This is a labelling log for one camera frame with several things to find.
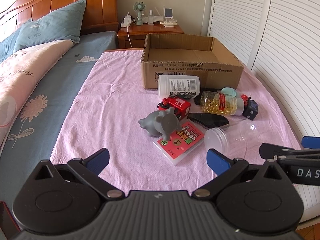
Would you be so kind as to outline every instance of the teal pillow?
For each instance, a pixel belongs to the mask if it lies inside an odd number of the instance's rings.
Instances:
[[[0,63],[13,54],[14,45],[16,43],[20,30],[21,27],[18,28],[9,37],[5,38],[2,42],[0,42]]]
[[[79,0],[23,25],[14,52],[57,40],[78,43],[86,4],[86,0]]]

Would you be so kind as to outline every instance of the pink tablecloth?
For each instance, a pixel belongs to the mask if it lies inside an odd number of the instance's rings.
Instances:
[[[61,164],[75,157],[85,159],[105,147],[110,151],[110,163],[100,177],[124,192],[130,189],[192,192],[214,178],[206,164],[204,144],[172,166],[153,144],[154,138],[140,128],[138,120],[157,110],[159,103],[157,91],[143,88],[141,54],[142,51],[132,50],[102,54],[71,106],[51,161]],[[232,148],[230,158],[245,157],[250,163],[261,164],[258,152],[262,142],[300,148],[277,103],[247,69],[238,91],[259,103],[259,114],[252,121],[257,127],[255,136],[245,147]],[[199,107],[193,104],[191,112],[198,111]],[[234,122],[245,118],[229,119]]]

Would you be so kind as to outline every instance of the wooden nightstand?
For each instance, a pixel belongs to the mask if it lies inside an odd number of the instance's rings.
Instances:
[[[131,26],[128,27],[128,31],[133,48],[143,48],[144,40],[148,33],[184,33],[179,25],[175,25],[174,27],[164,27],[158,22],[155,24],[145,23],[139,26],[131,24]],[[118,41],[120,49],[131,48],[127,28],[121,28],[118,31]]]

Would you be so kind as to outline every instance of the green fan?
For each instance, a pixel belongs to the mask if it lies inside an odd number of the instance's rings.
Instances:
[[[136,2],[133,6],[133,9],[135,12],[138,13],[138,17],[137,17],[137,25],[143,25],[143,21],[142,21],[142,12],[144,12],[144,10],[146,9],[146,5],[144,2]]]

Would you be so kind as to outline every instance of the gray figurine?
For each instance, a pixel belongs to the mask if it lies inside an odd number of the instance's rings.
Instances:
[[[167,110],[154,111],[146,118],[138,121],[140,127],[146,129],[150,136],[163,135],[164,141],[170,140],[170,134],[175,130],[182,130],[178,118],[174,114],[174,107]]]

